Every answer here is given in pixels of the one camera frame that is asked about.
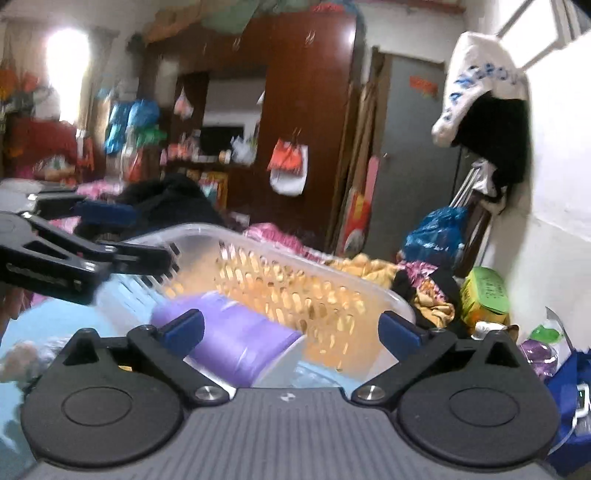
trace pink cloth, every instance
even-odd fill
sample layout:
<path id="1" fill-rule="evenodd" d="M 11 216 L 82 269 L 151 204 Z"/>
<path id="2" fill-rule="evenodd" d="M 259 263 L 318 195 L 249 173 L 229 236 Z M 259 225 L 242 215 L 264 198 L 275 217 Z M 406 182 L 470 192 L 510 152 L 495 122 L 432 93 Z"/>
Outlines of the pink cloth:
<path id="1" fill-rule="evenodd" d="M 400 262 L 398 266 L 406 270 L 408 279 L 413 288 L 419 288 L 423 281 L 431 275 L 438 267 L 431 265 L 427 262 Z M 439 286 L 433 282 L 433 289 L 438 299 L 447 301 L 446 296 L 443 294 Z"/>
<path id="2" fill-rule="evenodd" d="M 297 237 L 282 232 L 274 223 L 256 223 L 251 225 L 243 235 L 257 242 L 271 243 L 276 249 L 316 263 L 323 263 L 334 258 L 332 255 L 305 247 Z"/>

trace metal screw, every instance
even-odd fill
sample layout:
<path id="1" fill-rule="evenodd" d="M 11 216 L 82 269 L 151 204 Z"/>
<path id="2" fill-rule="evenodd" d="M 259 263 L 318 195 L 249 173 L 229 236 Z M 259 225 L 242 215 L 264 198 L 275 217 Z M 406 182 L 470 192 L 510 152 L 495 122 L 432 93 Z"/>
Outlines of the metal screw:
<path id="1" fill-rule="evenodd" d="M 206 385 L 205 387 L 198 388 L 195 392 L 195 396 L 202 401 L 214 402 L 223 397 L 223 392 L 224 391 L 220 387 Z"/>
<path id="2" fill-rule="evenodd" d="M 378 401 L 386 396 L 386 392 L 382 387 L 377 385 L 364 385 L 357 390 L 356 395 L 361 400 Z"/>

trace blue bag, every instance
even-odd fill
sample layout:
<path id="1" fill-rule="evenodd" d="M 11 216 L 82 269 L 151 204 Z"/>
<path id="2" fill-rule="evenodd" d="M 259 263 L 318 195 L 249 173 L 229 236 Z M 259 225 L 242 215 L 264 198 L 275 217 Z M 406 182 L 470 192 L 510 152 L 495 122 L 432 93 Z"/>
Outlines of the blue bag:
<path id="1" fill-rule="evenodd" d="M 123 125 L 126 127 L 133 105 L 133 102 L 117 102 L 114 104 L 111 110 L 111 116 L 109 117 L 109 123 L 111 125 Z"/>
<path id="2" fill-rule="evenodd" d="M 429 213 L 411 232 L 402 248 L 408 262 L 422 261 L 436 267 L 452 268 L 460 246 L 467 210 L 445 207 Z"/>
<path id="3" fill-rule="evenodd" d="M 128 127 L 145 128 L 156 125 L 160 117 L 160 108 L 153 100 L 138 100 L 131 107 Z"/>
<path id="4" fill-rule="evenodd" d="M 555 376 L 546 382 L 560 412 L 560 429 L 555 444 L 570 432 L 574 412 L 577 409 L 577 385 L 587 383 L 591 386 L 591 351 L 573 352 Z M 587 465 L 591 460 L 591 434 L 576 436 L 548 457 L 550 464 L 559 475 L 567 476 Z"/>
<path id="5" fill-rule="evenodd" d="M 105 141 L 105 153 L 114 155 L 123 150 L 125 145 L 125 127 L 119 124 L 111 125 L 109 138 Z"/>

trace clear plastic basket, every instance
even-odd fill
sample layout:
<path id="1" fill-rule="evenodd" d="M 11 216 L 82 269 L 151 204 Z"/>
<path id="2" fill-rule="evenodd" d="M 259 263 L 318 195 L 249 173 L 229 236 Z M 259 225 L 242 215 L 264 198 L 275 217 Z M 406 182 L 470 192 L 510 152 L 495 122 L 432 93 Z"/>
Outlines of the clear plastic basket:
<path id="1" fill-rule="evenodd" d="M 132 243 L 166 247 L 174 265 L 161 278 L 116 275 L 101 289 L 98 308 L 122 334 L 149 322 L 165 299 L 218 290 L 305 333 L 306 363 L 357 383 L 396 362 L 378 339 L 380 315 L 393 310 L 415 322 L 391 291 L 217 226 L 180 225 Z"/>

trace window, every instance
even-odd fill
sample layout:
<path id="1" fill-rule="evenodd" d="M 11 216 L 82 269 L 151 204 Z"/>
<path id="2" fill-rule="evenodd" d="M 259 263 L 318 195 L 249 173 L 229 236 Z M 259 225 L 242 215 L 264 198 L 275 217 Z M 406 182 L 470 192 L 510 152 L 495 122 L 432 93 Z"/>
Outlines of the window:
<path id="1" fill-rule="evenodd" d="M 47 42 L 47 70 L 50 85 L 60 96 L 60 120 L 75 124 L 80 111 L 82 80 L 90 61 L 88 35 L 65 29 Z"/>

